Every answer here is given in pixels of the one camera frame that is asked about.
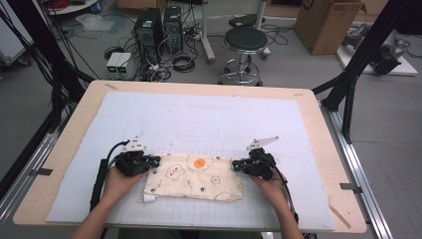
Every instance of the gray floor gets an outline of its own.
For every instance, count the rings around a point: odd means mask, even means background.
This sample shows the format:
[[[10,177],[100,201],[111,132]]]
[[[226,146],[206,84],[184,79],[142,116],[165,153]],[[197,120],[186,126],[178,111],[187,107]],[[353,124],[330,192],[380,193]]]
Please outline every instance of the gray floor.
[[[123,37],[130,37],[133,23],[126,18],[107,15],[117,27],[109,32],[82,32],[77,22],[62,19],[65,28],[75,30],[71,42],[102,79],[108,79],[104,51],[116,46]],[[209,21],[210,35],[230,29],[221,17]],[[268,19],[266,24],[289,27],[294,20]],[[293,31],[283,33],[289,40],[285,46],[272,44],[271,56],[253,61],[260,67],[264,87],[312,89],[337,76],[341,65],[335,56],[311,56]],[[412,46],[409,50],[422,55],[422,39],[404,37]],[[200,43],[196,69],[192,73],[173,73],[169,83],[216,84],[224,63],[235,55],[223,47],[220,37],[210,42],[216,61],[208,65]],[[404,58],[422,72],[421,59]],[[91,70],[77,59],[80,69]],[[3,177],[51,109],[51,88],[33,64],[15,64],[0,73],[0,176]],[[316,96],[319,100],[327,93]],[[419,238],[422,234],[422,75],[416,77],[375,76],[362,74],[355,94],[351,124],[351,139],[377,198],[379,206],[395,238]],[[22,227],[14,225],[11,217],[0,230],[0,238],[58,238],[70,235],[74,228]],[[110,230],[108,238],[115,238]],[[330,235],[318,238],[375,238],[370,225],[365,234]]]

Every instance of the person's left hand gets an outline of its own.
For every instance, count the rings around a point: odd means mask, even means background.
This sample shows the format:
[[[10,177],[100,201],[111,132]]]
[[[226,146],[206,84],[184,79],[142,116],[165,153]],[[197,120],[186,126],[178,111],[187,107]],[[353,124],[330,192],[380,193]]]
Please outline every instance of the person's left hand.
[[[136,176],[125,176],[113,166],[109,169],[105,179],[105,192],[102,200],[118,202],[146,173]]]

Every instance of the round stool seat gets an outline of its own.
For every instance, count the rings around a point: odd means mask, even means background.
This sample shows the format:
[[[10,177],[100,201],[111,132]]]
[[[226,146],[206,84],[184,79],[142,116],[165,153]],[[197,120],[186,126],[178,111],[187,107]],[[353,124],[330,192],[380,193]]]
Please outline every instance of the round stool seat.
[[[267,46],[267,36],[260,30],[237,27],[229,30],[225,37],[226,47],[234,52],[254,54]]]

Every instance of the stool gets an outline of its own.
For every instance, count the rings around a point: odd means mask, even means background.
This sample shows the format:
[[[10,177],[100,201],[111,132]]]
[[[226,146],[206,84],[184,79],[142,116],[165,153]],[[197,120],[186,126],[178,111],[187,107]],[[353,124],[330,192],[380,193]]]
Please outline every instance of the stool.
[[[267,36],[254,28],[237,27],[226,33],[224,45],[229,50],[239,53],[239,59],[232,59],[226,63],[218,84],[222,85],[223,79],[242,85],[257,81],[256,86],[261,87],[263,83],[260,70],[252,63],[250,55],[260,53],[267,47]]]

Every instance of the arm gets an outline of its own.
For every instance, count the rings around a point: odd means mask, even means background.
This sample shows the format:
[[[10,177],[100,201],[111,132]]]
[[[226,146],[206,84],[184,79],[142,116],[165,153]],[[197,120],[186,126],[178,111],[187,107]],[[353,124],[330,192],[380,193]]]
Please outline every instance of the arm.
[[[290,210],[285,189],[279,180],[266,181],[256,176],[251,176],[252,180],[258,185],[265,197],[273,205],[279,219],[280,229],[283,239],[303,239],[301,230],[295,221]]]
[[[102,233],[106,218],[118,201],[145,175],[127,177],[112,167],[105,179],[105,192],[99,204],[90,212],[71,239],[97,239]]]

